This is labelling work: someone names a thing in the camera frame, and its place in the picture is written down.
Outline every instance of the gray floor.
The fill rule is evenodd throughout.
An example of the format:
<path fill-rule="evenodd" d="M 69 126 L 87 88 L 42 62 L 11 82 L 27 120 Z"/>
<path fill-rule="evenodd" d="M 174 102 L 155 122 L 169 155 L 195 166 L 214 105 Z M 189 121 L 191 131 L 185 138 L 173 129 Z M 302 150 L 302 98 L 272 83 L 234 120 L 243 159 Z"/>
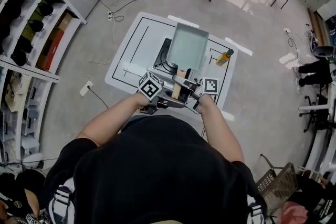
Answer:
<path fill-rule="evenodd" d="M 131 0 L 102 0 L 117 10 Z M 260 153 L 276 165 L 291 161 L 302 164 L 312 134 L 303 133 L 307 119 L 300 118 L 298 106 L 304 104 L 290 69 L 295 64 L 295 49 L 290 48 L 283 28 L 290 28 L 302 62 L 312 62 L 305 37 L 308 13 L 298 0 L 140 0 L 117 15 L 125 19 L 116 24 L 116 46 L 140 11 L 162 17 L 173 15 L 200 25 L 211 34 L 234 42 L 253 52 L 238 54 L 232 83 L 223 111 L 233 115 L 228 121 L 242 145 L 246 163 L 257 173 Z M 108 9 L 98 3 L 72 40 L 58 74 L 62 80 L 49 97 L 41 134 L 44 158 L 57 157 L 84 125 L 104 110 L 104 105 L 91 92 L 82 98 L 79 90 L 93 78 L 93 90 L 111 106 L 127 94 L 104 82 L 109 65 L 88 63 L 109 61 L 114 53 L 113 22 L 107 21 Z M 312 88 L 305 89 L 311 93 Z M 190 121 L 197 130 L 202 125 Z"/>

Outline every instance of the forearm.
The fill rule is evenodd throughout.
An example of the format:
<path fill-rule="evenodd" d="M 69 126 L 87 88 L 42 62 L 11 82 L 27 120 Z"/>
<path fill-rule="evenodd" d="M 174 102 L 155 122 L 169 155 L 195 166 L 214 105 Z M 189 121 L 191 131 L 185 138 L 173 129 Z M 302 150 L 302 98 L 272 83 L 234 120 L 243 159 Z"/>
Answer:
<path fill-rule="evenodd" d="M 209 95 L 200 98 L 200 113 L 209 144 L 228 161 L 244 162 L 244 156 L 237 138 L 234 136 L 219 108 Z"/>
<path fill-rule="evenodd" d="M 141 98 L 139 94 L 127 97 L 96 116 L 85 126 L 77 138 L 89 138 L 98 146 L 108 142 L 139 108 L 139 98 Z"/>

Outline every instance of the sneaker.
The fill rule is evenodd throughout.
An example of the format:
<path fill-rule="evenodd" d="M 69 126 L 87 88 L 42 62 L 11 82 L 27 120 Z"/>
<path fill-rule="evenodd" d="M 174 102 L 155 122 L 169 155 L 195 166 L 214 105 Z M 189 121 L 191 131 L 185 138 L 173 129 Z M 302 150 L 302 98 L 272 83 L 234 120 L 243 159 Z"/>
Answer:
<path fill-rule="evenodd" d="M 298 94 L 301 94 L 302 87 L 299 84 L 299 80 L 300 80 L 299 78 L 295 79 L 295 85 L 296 85 L 296 90 L 298 91 Z"/>
<path fill-rule="evenodd" d="M 299 72 L 299 67 L 293 67 L 293 71 L 296 74 L 297 77 L 303 78 L 302 73 Z"/>

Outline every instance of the hand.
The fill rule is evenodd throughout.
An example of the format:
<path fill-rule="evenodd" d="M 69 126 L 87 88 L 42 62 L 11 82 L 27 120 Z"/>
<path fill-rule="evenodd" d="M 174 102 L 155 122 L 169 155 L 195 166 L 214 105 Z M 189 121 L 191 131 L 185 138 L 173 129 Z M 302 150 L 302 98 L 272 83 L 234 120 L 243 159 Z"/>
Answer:
<path fill-rule="evenodd" d="M 141 92 L 137 92 L 134 95 L 132 95 L 135 101 L 135 105 L 137 109 L 142 109 L 145 106 L 149 105 L 150 101 L 147 99 L 146 96 L 144 96 Z"/>
<path fill-rule="evenodd" d="M 201 96 L 198 101 L 199 101 L 199 106 L 197 108 L 197 111 L 200 114 L 204 113 L 211 106 L 216 105 L 211 95 L 209 94 L 205 94 Z"/>

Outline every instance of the yellow bottle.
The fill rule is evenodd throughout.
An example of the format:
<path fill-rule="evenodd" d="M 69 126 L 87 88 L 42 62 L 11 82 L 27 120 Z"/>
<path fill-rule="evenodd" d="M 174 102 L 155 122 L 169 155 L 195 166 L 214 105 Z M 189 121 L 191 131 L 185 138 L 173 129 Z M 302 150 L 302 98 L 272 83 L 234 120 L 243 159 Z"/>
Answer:
<path fill-rule="evenodd" d="M 228 60 L 230 60 L 231 55 L 233 54 L 233 50 L 229 49 L 227 52 L 223 53 L 217 60 L 216 64 L 222 66 Z"/>

